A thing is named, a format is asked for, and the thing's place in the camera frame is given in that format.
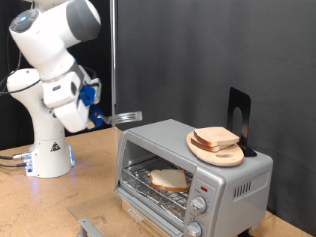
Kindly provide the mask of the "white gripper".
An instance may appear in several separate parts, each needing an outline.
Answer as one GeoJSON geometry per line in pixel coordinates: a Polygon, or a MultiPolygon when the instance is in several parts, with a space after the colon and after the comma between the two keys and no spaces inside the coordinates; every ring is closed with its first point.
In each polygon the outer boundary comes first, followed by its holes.
{"type": "Polygon", "coordinates": [[[58,117],[62,125],[71,133],[76,133],[87,129],[95,128],[95,125],[88,119],[89,107],[78,99],[54,109],[55,115],[58,117]]]}

